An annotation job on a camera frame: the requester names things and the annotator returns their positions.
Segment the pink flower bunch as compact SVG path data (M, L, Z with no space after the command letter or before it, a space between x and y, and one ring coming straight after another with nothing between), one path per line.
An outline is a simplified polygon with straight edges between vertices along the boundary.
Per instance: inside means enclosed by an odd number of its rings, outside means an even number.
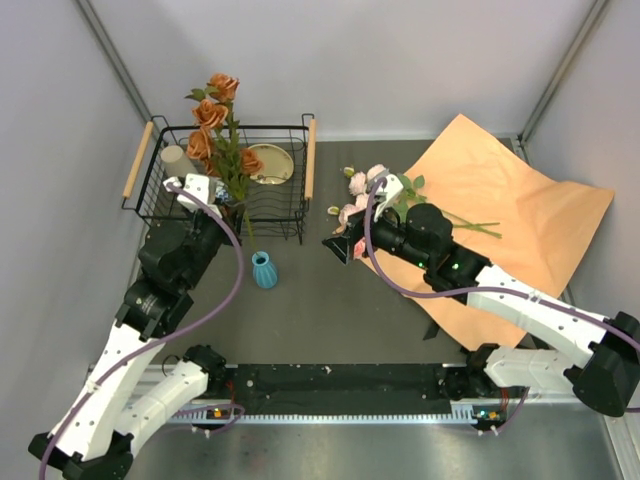
M353 166L348 166L343 169L343 173L349 179L348 189L353 199L342 207L333 205L328 208L327 213L330 216L335 216L339 223L333 231L334 235L341 234L345 230L347 220L351 215L365 210L370 187L378 177L386 176L390 174L390 171L383 164L376 164L367 172L356 171ZM421 189L426 185L426 180L423 175L413 179L405 174L396 174L396 177L401 185L401 191L391 201L391 207L395 210L396 221L399 222L406 219L410 207L427 203L427 197L421 193ZM453 223L454 229L475 231L497 239L502 238L502 234L494 230L500 225L499 222L474 223L445 210L442 213Z

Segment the green orange wrapping paper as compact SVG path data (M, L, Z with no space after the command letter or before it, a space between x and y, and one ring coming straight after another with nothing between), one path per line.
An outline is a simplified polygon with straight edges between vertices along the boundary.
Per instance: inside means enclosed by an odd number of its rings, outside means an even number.
M457 115L410 167L389 155L380 164L453 214L456 242L552 297L567 287L609 205L611 189L554 181L528 166L496 137Z

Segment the orange rose stem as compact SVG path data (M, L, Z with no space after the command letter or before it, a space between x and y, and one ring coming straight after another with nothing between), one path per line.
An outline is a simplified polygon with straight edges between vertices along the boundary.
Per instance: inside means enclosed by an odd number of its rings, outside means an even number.
M215 73L203 88L187 95L195 102L191 109L197 130L189 135L186 154L200 162L208 176L220 181L226 198L222 210L247 228L250 247L258 251L254 229L248 213L251 176L263 166L257 155L240 145L240 123L234 117L234 102L240 80Z

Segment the black gold-lettered ribbon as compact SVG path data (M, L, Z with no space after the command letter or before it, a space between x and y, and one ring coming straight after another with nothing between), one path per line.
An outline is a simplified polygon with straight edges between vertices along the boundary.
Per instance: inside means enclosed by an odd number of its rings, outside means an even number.
M428 340L434 339L438 335L439 331L440 331L439 324L435 321L430 322L422 340L428 341Z

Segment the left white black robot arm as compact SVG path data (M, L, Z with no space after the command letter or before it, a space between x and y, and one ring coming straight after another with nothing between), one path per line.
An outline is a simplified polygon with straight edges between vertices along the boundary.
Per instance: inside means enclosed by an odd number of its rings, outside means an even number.
M103 352L78 397L28 451L38 476L57 470L65 479L123 479L151 437L191 400L226 387L225 361L207 345L189 348L174 370L136 401L134 388L166 343L195 330L180 322L189 294L220 246L241 252L233 227L218 208L199 203L193 224L180 233L157 225L139 252L143 271L126 292Z

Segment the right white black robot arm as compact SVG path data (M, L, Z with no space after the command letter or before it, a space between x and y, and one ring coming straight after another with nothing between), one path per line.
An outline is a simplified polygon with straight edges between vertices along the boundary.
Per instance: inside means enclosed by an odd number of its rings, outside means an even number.
M357 245L368 257L389 253L422 270L431 297L494 314L547 344L545 350L483 344L468 359L474 393L511 386L570 391L603 415L627 413L639 385L638 320L625 312L612 318L586 312L540 293L455 242L452 230L436 206L420 204L404 219L393 209L379 220L357 212L322 243L343 264L355 260Z

